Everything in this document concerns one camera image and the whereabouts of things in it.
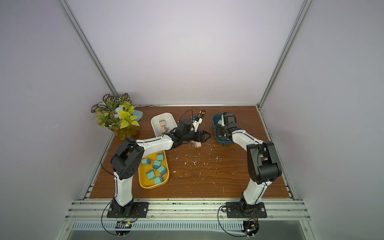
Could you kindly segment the teal plug bottom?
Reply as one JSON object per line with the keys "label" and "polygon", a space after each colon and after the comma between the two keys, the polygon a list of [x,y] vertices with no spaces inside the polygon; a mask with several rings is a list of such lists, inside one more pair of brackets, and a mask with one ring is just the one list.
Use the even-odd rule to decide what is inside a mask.
{"label": "teal plug bottom", "polygon": [[164,176],[168,172],[167,168],[165,168],[164,166],[158,167],[157,171],[160,173],[161,176]]}

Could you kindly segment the light teal plug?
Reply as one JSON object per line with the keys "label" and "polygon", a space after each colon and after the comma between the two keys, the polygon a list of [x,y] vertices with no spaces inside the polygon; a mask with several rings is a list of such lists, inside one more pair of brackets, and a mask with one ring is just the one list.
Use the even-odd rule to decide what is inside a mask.
{"label": "light teal plug", "polygon": [[142,160],[141,160],[141,164],[142,164],[143,166],[149,166],[151,163],[152,163],[152,160],[149,159],[149,158],[146,158],[146,159],[142,159]]}

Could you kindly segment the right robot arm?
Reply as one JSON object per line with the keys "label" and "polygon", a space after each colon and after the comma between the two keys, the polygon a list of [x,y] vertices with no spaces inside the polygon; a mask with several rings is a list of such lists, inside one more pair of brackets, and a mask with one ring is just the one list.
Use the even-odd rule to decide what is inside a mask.
{"label": "right robot arm", "polygon": [[261,208],[261,199],[267,188],[282,175],[276,147],[273,142],[259,140],[240,128],[233,114],[216,114],[213,124],[219,144],[236,144],[247,152],[250,181],[242,193],[238,209],[243,214],[250,214]]}

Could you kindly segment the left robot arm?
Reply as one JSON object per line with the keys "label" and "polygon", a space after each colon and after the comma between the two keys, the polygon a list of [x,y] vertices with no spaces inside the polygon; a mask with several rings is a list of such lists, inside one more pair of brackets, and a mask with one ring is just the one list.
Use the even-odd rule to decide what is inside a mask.
{"label": "left robot arm", "polygon": [[133,176],[139,170],[143,157],[148,155],[173,150],[190,141],[204,143],[212,134],[198,130],[199,123],[184,119],[178,122],[176,128],[160,137],[134,140],[127,138],[115,151],[111,158],[113,175],[115,177],[115,196],[110,209],[115,215],[127,215],[133,207]]}

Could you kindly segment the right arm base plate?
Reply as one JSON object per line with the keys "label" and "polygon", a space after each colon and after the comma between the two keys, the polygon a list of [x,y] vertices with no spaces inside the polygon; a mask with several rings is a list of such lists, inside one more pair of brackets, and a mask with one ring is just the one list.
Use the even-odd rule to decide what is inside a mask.
{"label": "right arm base plate", "polygon": [[265,204],[260,202],[255,205],[243,204],[239,202],[226,202],[225,209],[227,217],[230,219],[234,218],[261,218],[266,219],[267,211]]}

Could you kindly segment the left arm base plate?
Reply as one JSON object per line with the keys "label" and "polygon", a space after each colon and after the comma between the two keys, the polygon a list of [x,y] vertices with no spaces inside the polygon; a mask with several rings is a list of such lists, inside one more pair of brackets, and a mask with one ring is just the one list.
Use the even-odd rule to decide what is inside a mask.
{"label": "left arm base plate", "polygon": [[131,201],[125,206],[120,206],[115,200],[107,207],[107,218],[146,218],[149,202]]}

